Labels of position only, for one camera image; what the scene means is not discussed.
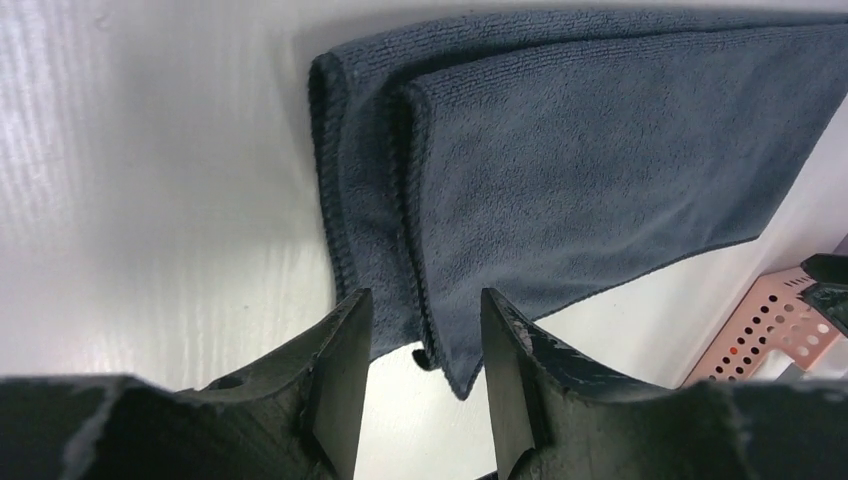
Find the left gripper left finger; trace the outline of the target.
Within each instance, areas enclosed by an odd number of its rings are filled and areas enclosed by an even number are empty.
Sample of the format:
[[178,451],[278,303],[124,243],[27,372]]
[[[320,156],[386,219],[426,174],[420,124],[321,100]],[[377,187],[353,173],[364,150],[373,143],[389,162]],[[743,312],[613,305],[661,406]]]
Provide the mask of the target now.
[[5,479],[350,479],[370,363],[372,295],[354,292],[207,387],[132,375],[5,377]]

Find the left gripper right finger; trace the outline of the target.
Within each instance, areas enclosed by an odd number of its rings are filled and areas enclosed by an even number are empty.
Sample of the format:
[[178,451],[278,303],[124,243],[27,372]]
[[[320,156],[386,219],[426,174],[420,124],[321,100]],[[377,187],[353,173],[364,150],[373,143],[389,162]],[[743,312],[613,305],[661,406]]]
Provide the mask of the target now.
[[499,479],[843,479],[847,384],[670,390],[582,354],[481,293]]

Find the dark blue towel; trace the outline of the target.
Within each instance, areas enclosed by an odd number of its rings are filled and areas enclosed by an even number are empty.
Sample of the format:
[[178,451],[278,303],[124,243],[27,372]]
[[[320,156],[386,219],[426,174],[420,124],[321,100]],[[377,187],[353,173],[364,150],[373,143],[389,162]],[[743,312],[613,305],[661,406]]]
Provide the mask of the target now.
[[310,65],[339,298],[370,356],[420,343],[465,399],[480,296],[531,320],[758,238],[847,94],[843,13],[567,9],[443,18]]

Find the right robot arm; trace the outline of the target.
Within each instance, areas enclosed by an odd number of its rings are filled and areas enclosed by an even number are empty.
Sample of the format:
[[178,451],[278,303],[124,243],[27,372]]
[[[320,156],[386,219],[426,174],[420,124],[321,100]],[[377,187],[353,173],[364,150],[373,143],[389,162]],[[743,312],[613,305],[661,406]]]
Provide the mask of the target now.
[[800,267],[813,280],[801,299],[847,336],[847,256],[815,254]]

